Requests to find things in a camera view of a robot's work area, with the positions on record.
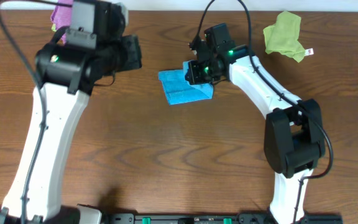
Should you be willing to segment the blue microfiber cloth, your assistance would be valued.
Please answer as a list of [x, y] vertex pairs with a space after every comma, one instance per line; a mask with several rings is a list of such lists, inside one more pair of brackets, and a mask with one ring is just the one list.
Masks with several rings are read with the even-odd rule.
[[158, 73], [158, 79], [162, 83], [169, 105], [179, 105], [213, 98], [214, 87], [212, 84], [190, 85], [185, 80], [188, 70], [189, 61], [185, 61], [181, 70], [164, 70]]

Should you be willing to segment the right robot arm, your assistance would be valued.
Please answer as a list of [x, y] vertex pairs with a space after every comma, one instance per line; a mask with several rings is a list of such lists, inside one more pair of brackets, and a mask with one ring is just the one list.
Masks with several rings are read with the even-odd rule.
[[325, 154], [319, 105], [279, 84], [247, 45], [235, 44], [225, 23], [204, 36], [189, 44], [197, 58], [189, 62], [185, 80], [199, 85], [225, 77], [256, 105], [265, 118], [264, 154], [275, 173], [270, 213], [276, 223], [298, 223], [305, 216], [303, 184]]

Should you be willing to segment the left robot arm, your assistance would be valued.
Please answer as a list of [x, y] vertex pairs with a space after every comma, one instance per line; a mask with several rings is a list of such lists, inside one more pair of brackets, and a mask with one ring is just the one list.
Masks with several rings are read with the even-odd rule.
[[125, 35], [122, 3], [74, 1], [71, 22], [57, 29], [28, 66], [35, 88], [21, 161], [0, 206], [0, 223], [107, 223], [89, 205], [62, 204], [73, 135], [93, 88], [105, 76], [142, 66], [136, 35]]

